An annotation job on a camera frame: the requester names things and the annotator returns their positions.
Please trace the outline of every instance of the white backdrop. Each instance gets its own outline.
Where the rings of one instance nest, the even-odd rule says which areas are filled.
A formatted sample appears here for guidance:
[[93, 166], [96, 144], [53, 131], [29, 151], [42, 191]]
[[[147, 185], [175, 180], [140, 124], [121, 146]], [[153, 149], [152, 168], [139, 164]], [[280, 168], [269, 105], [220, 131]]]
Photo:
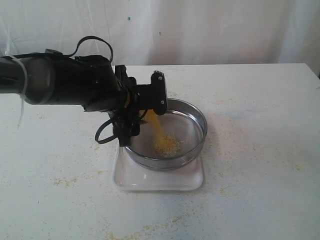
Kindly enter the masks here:
[[[0, 0], [2, 54], [67, 54], [87, 35], [111, 43], [115, 65], [307, 63], [320, 72], [320, 0]], [[88, 54], [109, 51], [90, 41], [79, 51]]]

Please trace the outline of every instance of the bowl rim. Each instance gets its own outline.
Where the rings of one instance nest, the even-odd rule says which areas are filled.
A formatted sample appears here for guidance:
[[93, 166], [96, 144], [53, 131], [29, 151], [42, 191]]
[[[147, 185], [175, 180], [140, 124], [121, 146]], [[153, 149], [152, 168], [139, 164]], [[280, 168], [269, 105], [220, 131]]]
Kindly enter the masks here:
[[197, 110], [199, 112], [199, 114], [201, 115], [202, 119], [204, 120], [204, 131], [202, 131], [203, 132], [203, 136], [202, 136], [201, 141], [195, 147], [191, 148], [189, 151], [187, 151], [187, 152], [185, 152], [183, 154], [180, 154], [180, 155], [177, 155], [177, 156], [164, 157], [164, 158], [161, 158], [161, 159], [154, 158], [154, 157], [149, 157], [149, 156], [144, 156], [144, 155], [134, 151], [133, 149], [131, 149], [131, 146], [126, 146], [125, 147], [125, 149], [127, 151], [130, 151], [130, 152], [136, 154], [138, 157], [141, 157], [141, 158], [144, 158], [144, 159], [148, 159], [148, 160], [152, 160], [152, 161], [167, 161], [167, 160], [174, 160], [174, 159], [182, 158], [182, 157], [192, 153], [194, 150], [196, 150], [199, 146], [201, 146], [204, 143], [204, 141], [206, 140], [207, 133], [208, 133], [208, 123], [207, 123], [207, 119], [206, 119], [205, 115], [202, 113], [202, 111], [200, 111], [200, 109], [197, 108], [196, 106], [194, 106], [193, 104], [191, 104], [191, 103], [189, 103], [187, 101], [184, 101], [184, 100], [180, 100], [180, 99], [177, 99], [177, 98], [167, 98], [167, 100], [177, 101], [177, 102], [181, 102], [181, 103], [187, 104], [187, 105], [193, 107], [195, 110]]

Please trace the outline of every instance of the white table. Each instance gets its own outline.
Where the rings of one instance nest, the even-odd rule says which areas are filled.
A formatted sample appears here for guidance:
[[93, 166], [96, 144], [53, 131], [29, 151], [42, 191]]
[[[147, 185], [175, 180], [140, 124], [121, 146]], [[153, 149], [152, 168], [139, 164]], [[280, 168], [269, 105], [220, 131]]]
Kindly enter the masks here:
[[320, 80], [305, 64], [129, 66], [165, 73], [169, 97], [208, 122], [205, 183], [192, 192], [122, 192], [104, 113], [0, 95], [0, 239], [318, 240]]

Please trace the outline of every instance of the pouring yellow grains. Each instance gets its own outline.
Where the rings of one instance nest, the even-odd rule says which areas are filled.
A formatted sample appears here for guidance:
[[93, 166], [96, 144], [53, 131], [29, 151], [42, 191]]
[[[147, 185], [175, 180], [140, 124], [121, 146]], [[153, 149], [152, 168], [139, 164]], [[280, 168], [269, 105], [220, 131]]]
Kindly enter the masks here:
[[153, 110], [148, 110], [143, 120], [152, 127], [154, 150], [164, 157], [175, 156], [180, 149], [180, 144], [175, 137], [165, 133], [156, 113]]

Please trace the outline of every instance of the robotic arm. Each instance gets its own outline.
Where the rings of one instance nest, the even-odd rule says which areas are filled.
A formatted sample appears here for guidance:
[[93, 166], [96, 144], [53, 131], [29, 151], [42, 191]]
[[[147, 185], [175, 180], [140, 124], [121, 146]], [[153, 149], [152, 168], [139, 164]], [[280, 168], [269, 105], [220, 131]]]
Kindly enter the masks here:
[[[72, 59], [86, 40], [107, 44], [110, 60], [101, 55]], [[124, 65], [115, 66], [113, 71], [112, 47], [99, 37], [82, 38], [70, 55], [47, 49], [45, 53], [22, 54], [15, 58], [23, 64], [27, 82], [22, 66], [14, 58], [0, 57], [0, 94], [24, 94], [25, 101], [32, 105], [81, 105], [85, 112], [108, 113], [110, 119], [95, 134], [99, 144], [118, 138], [121, 147], [129, 146], [131, 137], [140, 134], [141, 110], [146, 114], [153, 109], [157, 115], [167, 110], [164, 74], [155, 71], [150, 84], [137, 85], [134, 77], [128, 77]], [[110, 124], [113, 135], [100, 140], [100, 133]]]

